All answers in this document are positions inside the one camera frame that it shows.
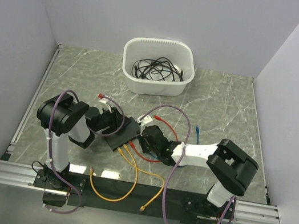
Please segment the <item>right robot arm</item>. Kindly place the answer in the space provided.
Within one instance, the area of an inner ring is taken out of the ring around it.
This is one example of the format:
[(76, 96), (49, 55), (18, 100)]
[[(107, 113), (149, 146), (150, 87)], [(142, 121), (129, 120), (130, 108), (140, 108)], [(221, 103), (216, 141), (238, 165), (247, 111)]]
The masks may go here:
[(210, 145), (185, 145), (169, 141), (156, 125), (147, 126), (139, 136), (144, 153), (154, 153), (167, 166), (196, 166), (209, 168), (217, 178), (203, 200), (203, 209), (208, 215), (221, 212), (224, 203), (234, 195), (244, 196), (259, 165), (230, 139)]

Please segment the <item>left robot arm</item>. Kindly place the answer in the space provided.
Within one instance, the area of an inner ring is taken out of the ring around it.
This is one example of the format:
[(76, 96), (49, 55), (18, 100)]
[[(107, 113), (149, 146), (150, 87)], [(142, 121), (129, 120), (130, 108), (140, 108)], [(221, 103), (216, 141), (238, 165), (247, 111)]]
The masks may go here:
[(95, 136), (110, 137), (119, 133), (128, 118), (122, 108), (105, 97), (104, 109), (99, 111), (78, 99), (74, 91), (66, 90), (44, 101), (37, 110), (37, 118), (45, 131), (47, 139), (47, 157), (45, 166), (54, 170), (49, 174), (48, 182), (55, 190), (65, 188), (69, 167), (68, 143), (87, 148)]

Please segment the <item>black network switch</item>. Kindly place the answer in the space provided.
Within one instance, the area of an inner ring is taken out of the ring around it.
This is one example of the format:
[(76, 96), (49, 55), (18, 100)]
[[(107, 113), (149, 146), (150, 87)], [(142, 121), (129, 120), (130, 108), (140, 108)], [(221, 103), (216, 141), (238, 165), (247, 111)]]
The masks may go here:
[(121, 130), (114, 135), (104, 138), (112, 151), (117, 150), (118, 147), (129, 143), (129, 141), (133, 141), (140, 135), (140, 126), (135, 119), (133, 117), (126, 117), (125, 120), (125, 124)]

